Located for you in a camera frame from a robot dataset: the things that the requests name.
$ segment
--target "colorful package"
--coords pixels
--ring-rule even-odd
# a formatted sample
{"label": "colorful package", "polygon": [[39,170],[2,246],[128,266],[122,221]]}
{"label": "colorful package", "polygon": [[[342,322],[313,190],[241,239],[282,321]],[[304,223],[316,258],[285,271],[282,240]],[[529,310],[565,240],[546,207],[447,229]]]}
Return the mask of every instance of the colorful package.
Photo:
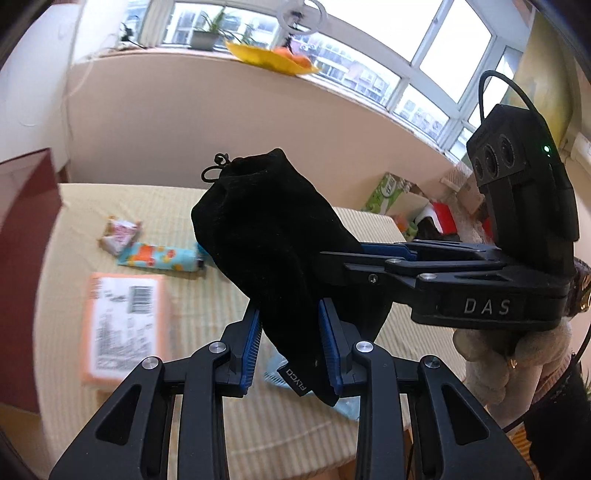
{"label": "colorful package", "polygon": [[103,232],[99,238],[99,246],[118,257],[121,252],[132,242],[135,242],[141,233],[142,222],[132,223],[115,216],[110,216]]}
{"label": "colorful package", "polygon": [[413,186],[414,184],[408,180],[386,173],[365,203],[362,211],[386,215],[398,196],[402,192],[409,192]]}
{"label": "colorful package", "polygon": [[207,252],[195,243],[195,248],[165,247],[136,242],[125,248],[119,256],[119,265],[195,272],[205,265]]}
{"label": "colorful package", "polygon": [[94,273],[82,332],[82,382],[113,391],[146,357],[173,359],[175,330],[164,275]]}

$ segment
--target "plant pot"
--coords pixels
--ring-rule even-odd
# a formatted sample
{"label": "plant pot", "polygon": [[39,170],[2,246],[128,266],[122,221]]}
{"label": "plant pot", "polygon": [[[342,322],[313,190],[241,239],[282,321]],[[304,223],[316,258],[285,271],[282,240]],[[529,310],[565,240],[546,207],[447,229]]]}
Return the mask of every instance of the plant pot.
{"label": "plant pot", "polygon": [[217,32],[202,32],[193,30],[191,37],[191,48],[193,50],[213,51],[213,46],[216,44],[220,34]]}

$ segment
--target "white wall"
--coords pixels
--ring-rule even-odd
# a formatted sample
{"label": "white wall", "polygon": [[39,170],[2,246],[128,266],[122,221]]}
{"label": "white wall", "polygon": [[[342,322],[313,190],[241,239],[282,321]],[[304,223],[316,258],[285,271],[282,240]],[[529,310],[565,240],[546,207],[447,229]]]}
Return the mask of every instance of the white wall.
{"label": "white wall", "polygon": [[51,147],[56,170],[65,165],[60,107],[79,11],[78,5],[49,7],[0,70],[0,162]]}
{"label": "white wall", "polygon": [[74,62],[117,45],[128,0],[86,0],[74,42]]}
{"label": "white wall", "polygon": [[[452,164],[392,119],[296,77],[190,52],[74,65],[74,181],[203,187],[218,152],[281,147],[336,206],[359,208],[390,171],[439,196]],[[80,81],[87,76],[81,86]]]}

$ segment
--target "cardboard box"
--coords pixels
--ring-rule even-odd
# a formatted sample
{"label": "cardboard box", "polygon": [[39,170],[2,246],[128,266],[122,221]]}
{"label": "cardboard box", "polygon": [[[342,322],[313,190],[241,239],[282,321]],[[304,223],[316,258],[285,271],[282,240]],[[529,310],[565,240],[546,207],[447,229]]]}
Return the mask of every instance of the cardboard box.
{"label": "cardboard box", "polygon": [[413,192],[402,192],[392,204],[388,215],[399,215],[413,222],[419,213],[428,205],[429,199]]}
{"label": "cardboard box", "polygon": [[362,211],[386,215],[400,194],[408,193],[415,186],[414,183],[408,180],[391,173],[385,173]]}
{"label": "cardboard box", "polygon": [[456,194],[458,202],[473,216],[484,203],[485,197],[478,190],[476,176],[470,175],[464,186]]}

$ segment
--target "barcode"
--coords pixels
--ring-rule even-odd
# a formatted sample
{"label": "barcode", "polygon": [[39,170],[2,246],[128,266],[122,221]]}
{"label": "barcode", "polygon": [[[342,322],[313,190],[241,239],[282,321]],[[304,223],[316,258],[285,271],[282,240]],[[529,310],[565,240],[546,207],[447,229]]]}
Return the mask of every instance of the barcode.
{"label": "barcode", "polygon": [[129,288],[129,313],[150,313],[153,287]]}
{"label": "barcode", "polygon": [[101,286],[101,279],[100,278],[93,278],[90,281],[90,298],[93,300],[98,300],[100,297],[100,286]]}

